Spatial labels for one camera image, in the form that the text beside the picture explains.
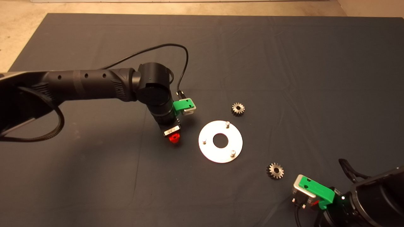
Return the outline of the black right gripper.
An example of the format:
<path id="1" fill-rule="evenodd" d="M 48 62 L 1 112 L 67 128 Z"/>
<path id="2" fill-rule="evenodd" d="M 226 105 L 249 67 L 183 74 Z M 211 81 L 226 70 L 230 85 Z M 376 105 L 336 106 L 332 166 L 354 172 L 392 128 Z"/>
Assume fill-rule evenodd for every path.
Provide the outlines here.
<path id="1" fill-rule="evenodd" d="M 337 189 L 333 189 L 333 192 L 333 202 L 319 212 L 319 227 L 356 227 L 357 222 L 352 214 L 354 210 L 349 196 L 343 195 Z M 319 209 L 318 202 L 312 204 L 312 209 Z"/>

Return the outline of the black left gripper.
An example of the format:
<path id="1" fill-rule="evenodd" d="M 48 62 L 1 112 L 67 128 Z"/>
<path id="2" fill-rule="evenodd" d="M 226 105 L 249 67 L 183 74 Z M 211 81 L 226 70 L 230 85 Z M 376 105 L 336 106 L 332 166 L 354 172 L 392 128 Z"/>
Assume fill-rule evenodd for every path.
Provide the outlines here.
<path id="1" fill-rule="evenodd" d="M 172 144 L 177 144 L 180 140 L 181 124 L 177 119 L 174 102 L 169 99 L 162 105 L 148 105 L 148 110 L 157 122 L 164 137 L 168 137 Z"/>

